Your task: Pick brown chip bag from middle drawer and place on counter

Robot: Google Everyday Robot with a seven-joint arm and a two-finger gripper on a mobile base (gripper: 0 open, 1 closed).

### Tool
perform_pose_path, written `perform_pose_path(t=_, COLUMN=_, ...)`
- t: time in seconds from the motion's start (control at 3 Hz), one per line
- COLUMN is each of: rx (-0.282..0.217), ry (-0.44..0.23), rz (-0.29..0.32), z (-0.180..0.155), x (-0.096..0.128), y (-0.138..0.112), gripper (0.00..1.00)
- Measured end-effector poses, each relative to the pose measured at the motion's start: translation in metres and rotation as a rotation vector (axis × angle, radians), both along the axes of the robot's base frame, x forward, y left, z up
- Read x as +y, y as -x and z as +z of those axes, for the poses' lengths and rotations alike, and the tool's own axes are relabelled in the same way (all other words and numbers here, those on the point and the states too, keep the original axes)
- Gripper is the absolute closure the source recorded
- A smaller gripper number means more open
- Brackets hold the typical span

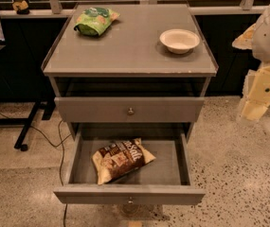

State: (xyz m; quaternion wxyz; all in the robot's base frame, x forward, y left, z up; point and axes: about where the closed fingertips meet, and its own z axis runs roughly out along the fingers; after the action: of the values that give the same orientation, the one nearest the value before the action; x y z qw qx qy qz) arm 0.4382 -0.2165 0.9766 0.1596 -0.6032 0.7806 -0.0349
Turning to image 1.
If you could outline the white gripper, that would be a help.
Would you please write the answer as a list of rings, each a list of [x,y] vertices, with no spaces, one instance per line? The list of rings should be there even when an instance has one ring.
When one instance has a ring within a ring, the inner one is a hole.
[[[270,106],[270,64],[262,63],[257,71],[249,70],[243,86],[245,103],[241,116],[247,120],[259,120]]]

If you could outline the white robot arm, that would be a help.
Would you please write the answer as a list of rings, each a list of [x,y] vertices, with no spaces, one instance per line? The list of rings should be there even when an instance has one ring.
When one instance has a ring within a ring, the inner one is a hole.
[[[250,121],[259,120],[270,107],[270,5],[232,46],[250,49],[261,64],[257,71],[250,70],[243,85],[240,117]]]

